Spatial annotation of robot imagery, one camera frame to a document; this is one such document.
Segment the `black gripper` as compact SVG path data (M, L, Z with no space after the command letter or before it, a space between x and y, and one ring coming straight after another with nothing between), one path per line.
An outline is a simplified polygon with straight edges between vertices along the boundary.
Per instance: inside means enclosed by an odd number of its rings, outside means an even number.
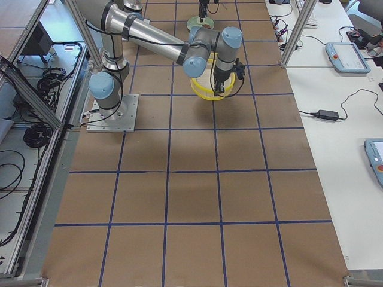
M214 68L214 96L222 96L224 94L224 83L229 79L231 72L232 69L222 70L219 67Z
M208 11L209 0L199 0L199 13L206 14Z

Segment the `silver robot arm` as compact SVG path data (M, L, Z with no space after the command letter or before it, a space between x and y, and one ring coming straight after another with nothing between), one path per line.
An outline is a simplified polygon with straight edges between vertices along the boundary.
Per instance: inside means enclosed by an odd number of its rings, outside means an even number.
M181 65L190 78L201 76L211 53L216 56L213 70L214 95L223 97L224 83L232 73L243 79L244 65L237 58L242 44L242 31L226 27L219 32L193 26L184 42L146 23L140 13L116 1L77 1L81 16L92 29L102 34L103 70L92 75L89 88L95 98L101 119L114 121L126 110L123 104L123 81L129 73L122 40L126 39Z

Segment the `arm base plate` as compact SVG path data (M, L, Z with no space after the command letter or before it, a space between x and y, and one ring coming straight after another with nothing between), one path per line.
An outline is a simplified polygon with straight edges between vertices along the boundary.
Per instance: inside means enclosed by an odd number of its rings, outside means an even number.
M117 112L100 109L93 101L93 109L98 112L90 114L88 132L134 132L138 109L139 94L124 94Z

